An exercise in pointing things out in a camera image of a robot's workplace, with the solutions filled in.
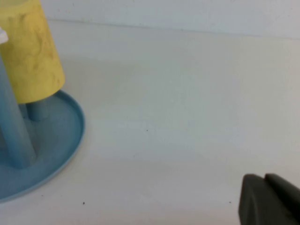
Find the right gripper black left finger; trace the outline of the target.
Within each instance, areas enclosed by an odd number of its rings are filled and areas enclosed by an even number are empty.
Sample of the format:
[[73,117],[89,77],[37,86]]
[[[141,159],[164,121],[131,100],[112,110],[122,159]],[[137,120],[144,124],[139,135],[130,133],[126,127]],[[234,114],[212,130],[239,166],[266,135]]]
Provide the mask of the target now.
[[264,177],[246,174],[243,177],[239,202],[241,225],[298,225],[299,217],[283,205]]

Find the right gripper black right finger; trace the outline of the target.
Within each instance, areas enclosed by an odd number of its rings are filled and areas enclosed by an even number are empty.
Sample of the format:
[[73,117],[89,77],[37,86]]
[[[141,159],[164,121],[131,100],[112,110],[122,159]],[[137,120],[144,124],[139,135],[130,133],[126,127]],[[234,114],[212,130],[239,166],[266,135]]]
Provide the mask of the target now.
[[284,178],[273,174],[265,174],[264,179],[275,191],[283,205],[295,218],[300,217],[300,189]]

